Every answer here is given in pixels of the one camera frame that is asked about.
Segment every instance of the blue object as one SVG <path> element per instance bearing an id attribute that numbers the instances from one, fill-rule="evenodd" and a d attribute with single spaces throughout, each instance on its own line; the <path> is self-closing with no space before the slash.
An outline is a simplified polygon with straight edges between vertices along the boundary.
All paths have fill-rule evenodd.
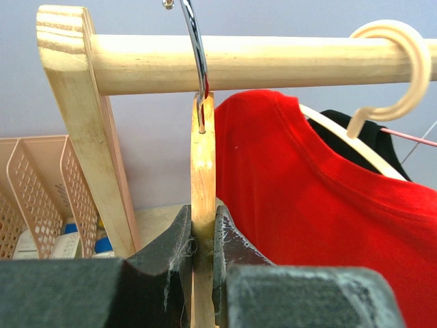
<path id="1" fill-rule="evenodd" d="M 96 246 L 94 247 L 94 250 L 97 254 L 102 253 L 104 251 L 112 251 L 111 243 L 109 242 L 109 238 L 105 237 L 98 241 L 96 241 Z"/>
<path id="2" fill-rule="evenodd" d="M 73 232 L 77 232 L 77 227 L 75 223 L 66 224 L 66 231 L 64 234 L 72 234 Z"/>

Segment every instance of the red garment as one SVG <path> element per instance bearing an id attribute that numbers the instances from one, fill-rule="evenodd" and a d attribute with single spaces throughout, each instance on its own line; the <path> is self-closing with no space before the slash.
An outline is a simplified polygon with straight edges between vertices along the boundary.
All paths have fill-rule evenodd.
<path id="1" fill-rule="evenodd" d="M 277 264 L 367 267 L 409 327 L 437 326 L 437 193 L 333 152 L 298 99 L 256 90 L 217 107 L 217 197 Z"/>

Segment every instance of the metal hook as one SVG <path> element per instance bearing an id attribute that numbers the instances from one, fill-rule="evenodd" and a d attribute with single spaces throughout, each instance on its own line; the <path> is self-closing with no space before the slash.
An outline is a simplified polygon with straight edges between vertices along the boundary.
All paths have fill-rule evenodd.
<path id="1" fill-rule="evenodd" d="M 163 0 L 165 9 L 174 7 L 174 0 Z M 190 34 L 191 44 L 193 45 L 194 56 L 196 59 L 197 76 L 199 77 L 199 95 L 197 96 L 197 120 L 199 123 L 199 133 L 205 133 L 203 123 L 203 102 L 208 97 L 208 70 L 206 68 L 205 52 L 203 51 L 200 30 L 196 23 L 196 17 L 190 0 L 180 0 L 180 5 L 184 13 L 186 26 Z"/>

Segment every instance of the clothing rack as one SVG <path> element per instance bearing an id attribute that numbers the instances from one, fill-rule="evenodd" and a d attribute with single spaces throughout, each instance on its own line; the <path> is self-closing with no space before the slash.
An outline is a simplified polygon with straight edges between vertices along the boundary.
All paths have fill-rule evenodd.
<path id="1" fill-rule="evenodd" d="M 118 256 L 139 237 L 110 95 L 199 87 L 188 36 L 96 35 L 86 8 L 43 5 L 42 65 Z M 426 40 L 437 81 L 437 39 Z M 410 62 L 383 39 L 204 36 L 211 90 L 408 82 Z"/>

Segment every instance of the gray wall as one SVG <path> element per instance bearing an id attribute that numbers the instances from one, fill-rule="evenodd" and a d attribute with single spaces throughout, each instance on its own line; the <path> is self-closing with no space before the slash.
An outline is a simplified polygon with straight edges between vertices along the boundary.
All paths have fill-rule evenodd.
<path id="1" fill-rule="evenodd" d="M 166 11 L 161 0 L 44 1 L 88 7 L 97 33 L 187 34 L 179 4 Z M 66 133 L 42 70 L 36 46 L 41 0 L 2 0 L 0 11 L 0 137 Z M 348 37 L 365 23 L 396 19 L 425 38 L 437 38 L 434 0 L 262 1 L 193 0 L 203 35 Z M 395 102 L 407 85 L 284 89 L 317 109 L 352 114 L 364 105 Z M 216 104 L 232 92 L 216 92 Z M 193 94 L 111 97 L 135 208 L 189 202 L 189 149 Z M 437 85 L 406 117 L 386 125 L 422 136 L 437 120 Z M 429 135 L 437 140 L 437 128 Z M 397 137 L 402 160 L 414 143 Z M 410 177 L 437 189 L 437 149 L 419 146 L 404 164 Z"/>

